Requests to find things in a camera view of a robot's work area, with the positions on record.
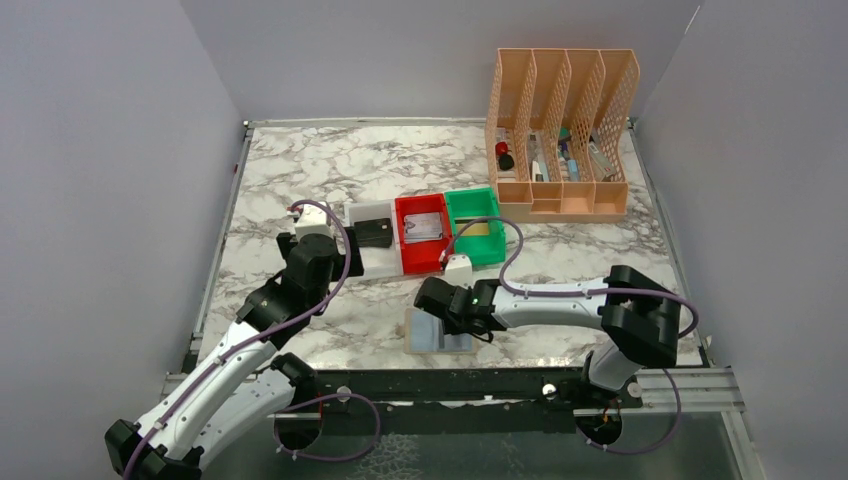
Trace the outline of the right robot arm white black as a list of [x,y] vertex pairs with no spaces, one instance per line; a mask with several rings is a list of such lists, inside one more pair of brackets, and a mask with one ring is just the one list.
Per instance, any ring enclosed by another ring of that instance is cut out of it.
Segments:
[[438,277],[419,288],[415,308],[441,320],[449,334],[490,341],[495,333],[531,326],[580,327],[608,339],[591,352],[585,380],[610,392],[643,368],[677,364],[686,301],[638,270],[613,266],[605,277],[575,284],[518,284],[502,278],[470,287]]

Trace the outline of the white plastic bin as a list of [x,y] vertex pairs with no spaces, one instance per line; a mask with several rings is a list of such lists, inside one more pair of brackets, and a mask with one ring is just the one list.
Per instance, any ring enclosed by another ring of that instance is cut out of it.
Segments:
[[398,234],[395,226],[395,206],[393,200],[381,200],[365,203],[347,203],[344,205],[345,220],[349,226],[356,222],[387,219],[387,231],[392,234],[391,244],[386,247],[366,247],[362,236],[357,233],[364,273],[358,280],[377,280],[395,278],[403,275],[401,255],[398,246]]

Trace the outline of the green plastic bin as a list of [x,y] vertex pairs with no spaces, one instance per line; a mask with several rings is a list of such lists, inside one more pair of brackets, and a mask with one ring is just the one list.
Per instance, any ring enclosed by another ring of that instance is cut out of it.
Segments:
[[451,190],[444,193],[451,228],[454,233],[466,230],[455,239],[451,253],[466,255],[474,267],[501,263],[506,257],[506,235],[499,221],[477,218],[500,215],[495,192],[491,187]]

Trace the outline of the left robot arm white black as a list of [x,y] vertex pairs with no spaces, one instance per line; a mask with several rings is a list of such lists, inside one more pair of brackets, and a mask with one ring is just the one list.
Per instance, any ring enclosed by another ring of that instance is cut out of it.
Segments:
[[335,239],[281,234],[283,270],[251,292],[213,351],[160,403],[105,434],[113,469],[125,479],[198,479],[227,446],[305,391],[313,370],[288,353],[246,380],[322,315],[350,276],[363,273],[355,231]]

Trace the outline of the silver credit card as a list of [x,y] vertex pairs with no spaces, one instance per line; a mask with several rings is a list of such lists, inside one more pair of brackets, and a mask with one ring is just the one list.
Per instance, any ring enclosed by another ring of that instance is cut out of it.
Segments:
[[403,218],[404,243],[414,244],[438,241],[444,229],[440,212],[406,215]]

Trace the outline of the red plastic bin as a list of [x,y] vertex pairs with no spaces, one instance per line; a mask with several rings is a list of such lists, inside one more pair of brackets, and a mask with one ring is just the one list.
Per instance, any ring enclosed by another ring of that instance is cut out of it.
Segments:
[[401,265],[405,275],[441,269],[441,255],[452,238],[442,193],[394,200]]

